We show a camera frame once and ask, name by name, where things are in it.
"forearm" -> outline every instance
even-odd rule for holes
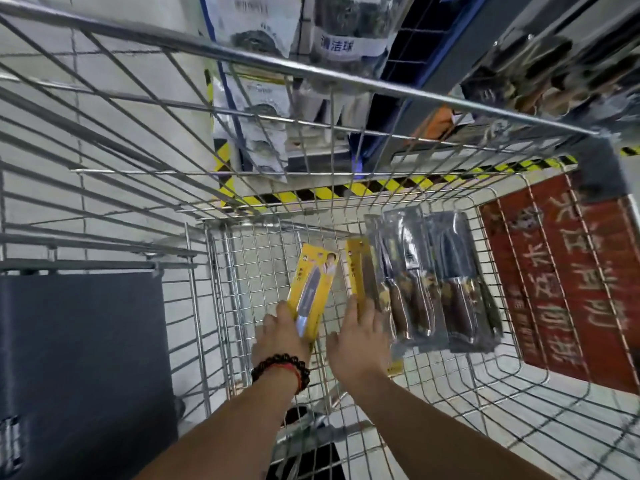
[[[349,391],[410,479],[551,477],[381,374]]]
[[[162,453],[136,480],[263,478],[296,387],[290,371],[266,371]]]

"shopping cart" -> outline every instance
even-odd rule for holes
[[[345,240],[365,232],[365,214],[410,205],[425,212],[458,209],[470,219],[484,277],[500,303],[504,339],[489,354],[411,351],[394,380],[559,478],[640,478],[638,391],[561,375],[548,362],[525,363],[480,211],[482,204],[522,190],[538,204],[533,185],[558,176],[575,197],[584,189],[564,177],[575,160],[558,154],[576,137],[597,136],[595,130],[106,20],[70,6],[0,0],[0,15],[0,269],[164,272],[173,383],[186,403],[183,428],[250,383],[255,326],[286,299],[303,243],[336,252],[342,270],[324,311],[310,386],[296,398],[300,411],[309,411],[335,385],[324,338],[339,329],[351,290]],[[55,47],[59,36],[70,37],[71,51]],[[487,128],[504,120],[544,129],[544,136],[429,140],[398,127],[381,134],[336,121],[219,108],[210,103],[200,70],[210,61],[279,72],[288,87],[294,76],[320,77],[401,102],[446,104],[483,114]],[[173,71],[179,89],[158,85],[158,71]],[[363,173],[336,171],[331,149],[331,171],[285,172],[288,185],[272,188],[268,193],[279,198],[268,201],[256,196],[267,193],[272,175],[228,165],[210,137],[210,115],[219,125],[228,116],[258,118],[359,134],[360,141],[383,136],[386,142],[406,141],[406,147],[391,166]],[[311,158],[304,145],[302,152]],[[325,192],[311,191],[309,198],[308,188],[321,185]],[[541,222],[535,213],[533,218]],[[577,218],[597,259],[588,222],[582,214]],[[605,265],[598,271],[606,288]],[[622,336],[619,326],[613,330]],[[274,450],[274,473],[313,478],[341,468],[349,478],[403,478],[352,400],[346,396],[334,404],[320,423],[305,416],[289,421]],[[329,458],[321,460],[327,446]],[[303,454],[311,454],[310,467],[302,465]]]

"hazard tape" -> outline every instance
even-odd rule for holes
[[[207,80],[207,91],[210,101],[213,101],[213,85],[211,74],[205,71]],[[216,171],[231,171],[229,161],[229,145],[226,140],[214,140],[216,151],[224,162],[218,162]],[[620,151],[623,157],[640,155],[640,146],[624,147]],[[332,186],[322,186],[310,189],[291,190],[278,193],[266,193],[252,196],[244,196],[241,199],[252,206],[260,206],[260,204],[288,204],[288,203],[307,203],[316,200],[331,200],[334,198],[343,198],[349,194],[360,196],[373,195],[382,192],[409,192],[411,190],[426,190],[438,184],[456,184],[469,180],[484,180],[503,173],[523,173],[528,171],[543,170],[546,168],[562,168],[564,165],[575,165],[578,163],[576,158],[570,155],[563,155],[553,158],[539,158],[525,160],[514,163],[501,163],[500,165],[485,165],[472,168],[469,170],[460,170],[452,172],[448,175],[412,175],[411,177],[395,177],[383,180],[371,180],[367,182],[353,182],[350,184],[340,184]],[[220,177],[220,181],[227,185],[228,188],[222,188],[221,192],[235,196],[234,193],[234,177]],[[265,207],[256,207],[258,210],[266,210]],[[230,207],[222,207],[221,210],[231,210]]]

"red advertising panel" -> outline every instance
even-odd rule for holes
[[[630,202],[578,206],[577,178],[482,205],[489,245],[524,362],[637,394],[640,255]]]

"person's right hand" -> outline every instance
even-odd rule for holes
[[[358,316],[358,299],[349,297],[340,334],[332,332],[326,339],[326,355],[333,375],[347,391],[371,374],[387,376],[390,339],[371,299]]]

